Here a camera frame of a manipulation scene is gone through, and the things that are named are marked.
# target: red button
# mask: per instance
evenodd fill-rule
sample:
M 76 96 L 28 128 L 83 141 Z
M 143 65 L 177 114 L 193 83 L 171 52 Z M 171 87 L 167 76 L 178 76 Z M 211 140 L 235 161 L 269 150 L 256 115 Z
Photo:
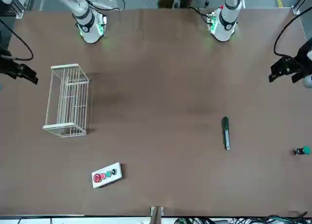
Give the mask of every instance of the red button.
M 93 181 L 99 183 L 101 181 L 101 176 L 99 174 L 95 174 L 93 176 Z

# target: small green object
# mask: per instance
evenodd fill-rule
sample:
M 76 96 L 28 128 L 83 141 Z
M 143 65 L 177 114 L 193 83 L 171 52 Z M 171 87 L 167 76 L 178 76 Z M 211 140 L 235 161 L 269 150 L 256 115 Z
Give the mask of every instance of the small green object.
M 310 150 L 310 148 L 309 148 L 308 146 L 304 146 L 304 147 L 302 148 L 302 151 L 303 151 L 305 154 L 307 154 L 307 155 L 310 155 L 310 154 L 311 154 L 311 150 Z
M 110 172 L 110 171 L 107 171 L 106 172 L 106 176 L 109 178 L 109 177 L 111 177 L 111 175 L 112 175 L 112 173 Z

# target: brown table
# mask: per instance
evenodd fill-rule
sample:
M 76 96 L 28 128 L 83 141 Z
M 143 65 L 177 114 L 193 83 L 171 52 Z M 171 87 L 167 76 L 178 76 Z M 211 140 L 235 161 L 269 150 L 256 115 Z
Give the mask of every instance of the brown table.
M 70 13 L 27 13 L 17 33 L 35 53 L 38 86 L 0 76 L 0 215 L 266 216 L 312 212 L 312 92 L 268 82 L 289 9 L 242 10 L 227 43 L 190 10 L 111 12 L 106 37 L 86 44 Z M 306 41 L 300 21 L 278 51 Z M 27 56 L 12 38 L 10 50 Z M 92 79 L 89 134 L 42 129 L 50 66 L 79 63 Z M 231 124 L 231 150 L 221 118 Z M 93 189 L 91 172 L 123 164 L 124 179 Z

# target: white wire basket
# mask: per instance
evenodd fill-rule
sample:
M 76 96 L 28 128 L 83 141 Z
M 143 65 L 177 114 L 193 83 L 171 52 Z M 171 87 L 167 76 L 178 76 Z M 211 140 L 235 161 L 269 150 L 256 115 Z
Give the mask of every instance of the white wire basket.
M 87 134 L 89 78 L 78 64 L 51 66 L 44 130 L 59 137 Z

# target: green marker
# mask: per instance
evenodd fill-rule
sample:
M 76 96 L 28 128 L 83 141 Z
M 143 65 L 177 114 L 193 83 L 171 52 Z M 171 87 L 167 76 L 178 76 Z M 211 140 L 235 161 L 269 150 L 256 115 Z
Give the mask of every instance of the green marker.
M 230 150 L 230 125 L 227 117 L 222 118 L 222 133 L 223 133 L 223 144 L 226 150 Z

